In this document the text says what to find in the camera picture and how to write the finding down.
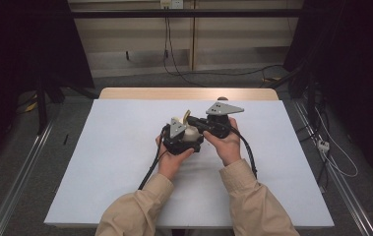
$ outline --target white table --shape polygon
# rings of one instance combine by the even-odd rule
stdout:
[[[135,191],[153,162],[155,137],[173,116],[187,109],[196,117],[215,102],[209,100],[161,100],[176,95],[178,88],[127,88],[130,93],[152,99],[96,100],[46,224],[59,227],[96,227],[105,209],[119,196]],[[180,88],[183,94],[202,92],[203,98],[220,94],[272,92],[270,89]],[[294,134],[281,101],[240,100],[227,103],[243,107],[233,114],[243,137],[249,142],[260,182],[266,184],[288,212],[296,227],[329,227],[334,223],[316,185],[306,157]],[[242,155],[247,157],[245,147]],[[162,228],[229,228],[228,195],[220,181],[222,168],[209,143],[188,158],[174,180],[175,190],[157,222]]]

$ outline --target beige sleeve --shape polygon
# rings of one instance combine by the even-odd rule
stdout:
[[[220,171],[236,236],[299,235],[284,208],[241,159]]]
[[[158,214],[172,192],[173,184],[155,174],[143,190],[124,195],[109,206],[95,235],[155,235]]]

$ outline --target gray carpet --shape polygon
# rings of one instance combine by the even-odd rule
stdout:
[[[223,70],[222,73],[243,73],[254,70]],[[271,68],[265,71],[265,77],[280,77],[285,74],[281,68]],[[257,88],[262,85],[262,73],[243,76],[222,75],[187,75],[187,80],[205,87],[225,88]],[[195,87],[178,76],[167,74],[128,76],[120,78],[103,78],[95,80],[96,89],[100,92],[106,87]],[[83,130],[85,121],[92,107],[92,101],[77,93],[64,88],[66,100],[63,104],[49,103],[50,110],[59,106],[60,113],[54,123],[51,134],[37,161],[14,213],[5,229],[4,235],[94,235],[94,229],[60,229],[44,225],[49,206],[54,198],[54,191],[60,185],[67,164],[75,149],[78,138]],[[295,130],[303,127],[293,101],[289,98],[286,86],[278,89],[278,95],[283,101]],[[354,178],[346,178],[349,186],[358,197],[373,223],[373,169],[365,161],[361,150],[349,141],[347,132],[335,117],[332,107],[328,106],[330,130],[333,138],[355,161],[359,174]],[[13,184],[21,166],[35,139],[37,131],[36,111],[19,114],[14,120],[11,131],[0,146],[0,205],[9,188]],[[300,139],[308,134],[301,131]],[[309,164],[315,176],[318,176],[322,161],[313,143],[309,140],[301,143]],[[352,172],[352,166],[336,148],[332,146],[332,154],[341,169]],[[321,185],[326,185],[323,176]],[[351,213],[347,209],[342,197],[330,178],[326,193],[323,195],[335,227],[314,230],[299,230],[301,235],[361,235]]]

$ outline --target metal bracket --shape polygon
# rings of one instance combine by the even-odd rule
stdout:
[[[227,114],[238,113],[238,112],[243,112],[243,111],[244,109],[241,107],[228,105],[228,104],[221,103],[221,102],[216,102],[214,105],[212,105],[207,110],[207,114],[221,116],[221,115],[227,115]]]
[[[174,138],[178,136],[180,133],[186,130],[186,126],[182,123],[178,122],[176,119],[171,118],[170,122],[170,137]]]

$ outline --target black curtain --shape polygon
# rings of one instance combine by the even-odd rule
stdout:
[[[35,90],[40,74],[51,87],[60,87],[60,80],[93,87],[73,19],[28,17],[36,11],[70,13],[67,0],[0,1],[0,142],[14,118],[19,94]]]
[[[343,11],[336,11],[337,21],[310,73],[373,167],[373,1],[339,2]],[[288,70],[303,60],[309,32],[316,35],[320,26],[300,22],[285,63]]]

